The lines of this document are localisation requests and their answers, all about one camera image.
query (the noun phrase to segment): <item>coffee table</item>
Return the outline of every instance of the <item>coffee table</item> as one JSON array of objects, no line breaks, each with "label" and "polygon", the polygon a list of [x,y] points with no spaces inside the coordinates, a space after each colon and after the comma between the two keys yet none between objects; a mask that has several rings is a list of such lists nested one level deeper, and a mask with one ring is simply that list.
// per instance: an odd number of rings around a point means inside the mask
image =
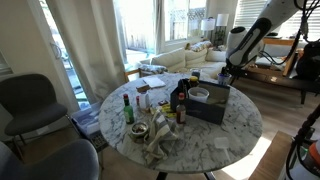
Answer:
[{"label": "coffee table", "polygon": [[[178,80],[189,77],[186,74],[170,73],[156,76],[164,81],[166,86],[149,90],[150,101],[154,106],[159,101],[169,101],[170,93],[177,87]],[[201,80],[217,83],[216,80],[208,78]],[[139,111],[136,105],[136,87],[143,84],[145,83],[140,78],[112,92],[101,106],[99,122],[101,133],[111,147],[133,162],[149,168],[142,156],[143,144],[136,144],[131,140],[128,133],[132,125],[126,124],[123,114],[123,94],[127,93],[134,109],[135,121],[147,122],[152,118],[150,113]],[[206,173],[221,169],[248,155],[262,134],[259,110],[247,96],[233,87],[230,87],[221,125],[191,116],[186,117],[186,122],[183,136],[177,140],[168,158],[152,167],[153,170],[161,172],[159,177],[165,177],[166,173]],[[215,147],[216,137],[228,138],[231,161],[228,161],[223,150]]]}]

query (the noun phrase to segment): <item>white wall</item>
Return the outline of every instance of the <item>white wall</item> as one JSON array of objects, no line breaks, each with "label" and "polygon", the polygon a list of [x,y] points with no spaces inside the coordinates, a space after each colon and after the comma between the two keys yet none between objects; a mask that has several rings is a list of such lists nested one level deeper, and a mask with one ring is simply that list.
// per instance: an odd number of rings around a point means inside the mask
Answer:
[{"label": "white wall", "polygon": [[[66,73],[61,73],[62,62],[54,57],[49,44],[50,30],[38,5],[37,0],[0,1],[0,49],[13,73],[36,72],[47,76],[56,90],[58,102],[74,112],[78,105],[72,87]],[[68,123],[65,119],[58,122],[50,129]],[[1,119],[0,126],[5,125]],[[0,129],[0,139],[4,138],[7,137]]]},{"label": "white wall", "polygon": [[214,19],[217,19],[218,14],[229,14],[224,40],[225,43],[227,42],[228,33],[233,28],[237,3],[238,0],[208,0],[208,13],[206,18],[213,17]]}]

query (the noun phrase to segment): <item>pillow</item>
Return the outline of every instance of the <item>pillow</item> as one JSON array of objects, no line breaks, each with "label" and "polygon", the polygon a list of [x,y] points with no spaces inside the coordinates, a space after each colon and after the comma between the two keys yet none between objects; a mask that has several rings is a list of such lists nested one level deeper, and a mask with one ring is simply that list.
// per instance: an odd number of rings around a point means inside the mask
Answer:
[{"label": "pillow", "polygon": [[207,49],[204,49],[200,52],[194,52],[191,50],[186,50],[186,64],[191,65],[191,64],[198,64],[205,62],[206,60],[206,55],[207,55]]},{"label": "pillow", "polygon": [[198,42],[198,43],[190,46],[190,50],[192,50],[194,52],[200,52],[200,51],[207,49],[209,47],[212,47],[212,43],[210,41],[203,41],[203,42]]},{"label": "pillow", "polygon": [[176,72],[186,66],[185,50],[179,48],[171,52],[163,53],[152,58],[151,65],[161,65],[168,68],[169,72]]},{"label": "pillow", "polygon": [[162,74],[168,71],[166,67],[159,65],[141,64],[139,68],[143,73],[148,74]]}]

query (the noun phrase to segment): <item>window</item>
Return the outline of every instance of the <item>window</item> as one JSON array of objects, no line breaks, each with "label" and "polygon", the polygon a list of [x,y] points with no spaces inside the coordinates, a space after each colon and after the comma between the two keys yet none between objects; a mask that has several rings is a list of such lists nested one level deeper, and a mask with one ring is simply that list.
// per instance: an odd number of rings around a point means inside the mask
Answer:
[{"label": "window", "polygon": [[[267,0],[239,0],[235,17],[234,27],[243,26],[247,30],[251,28],[257,17],[261,13]],[[300,27],[302,11],[298,11],[290,19],[284,22],[279,31],[279,35],[289,37],[296,33]],[[320,8],[314,10],[308,19],[309,34],[308,40],[313,41],[320,38]]]},{"label": "window", "polygon": [[[312,1],[307,2],[307,7],[310,6]],[[302,11],[298,11],[289,20],[281,25],[279,35],[290,36],[298,32],[300,27]],[[320,38],[320,8],[315,9],[308,18],[309,33],[308,40],[316,41]]]},{"label": "window", "polygon": [[158,1],[160,0],[113,1],[117,26],[121,30],[121,43],[126,49],[124,63],[142,61],[154,56],[156,28],[164,29],[162,33],[165,41],[202,35],[200,25],[205,15],[207,0],[164,0],[164,14],[160,16],[164,17],[165,24],[159,25],[164,27],[156,27],[156,20],[160,18],[155,13],[155,3],[159,3]]},{"label": "window", "polygon": [[239,0],[234,27],[243,26],[249,30],[266,2],[267,0]]},{"label": "window", "polygon": [[201,36],[206,0],[165,0],[165,41]]},{"label": "window", "polygon": [[119,0],[120,22],[126,49],[154,51],[153,1]]}]

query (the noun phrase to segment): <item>paper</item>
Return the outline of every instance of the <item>paper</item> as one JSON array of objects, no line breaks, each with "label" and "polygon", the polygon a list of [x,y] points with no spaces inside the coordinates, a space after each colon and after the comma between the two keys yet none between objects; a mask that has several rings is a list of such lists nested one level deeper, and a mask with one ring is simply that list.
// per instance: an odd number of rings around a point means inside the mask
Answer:
[{"label": "paper", "polygon": [[157,77],[144,77],[143,80],[150,86],[150,88],[162,87],[166,85]]}]

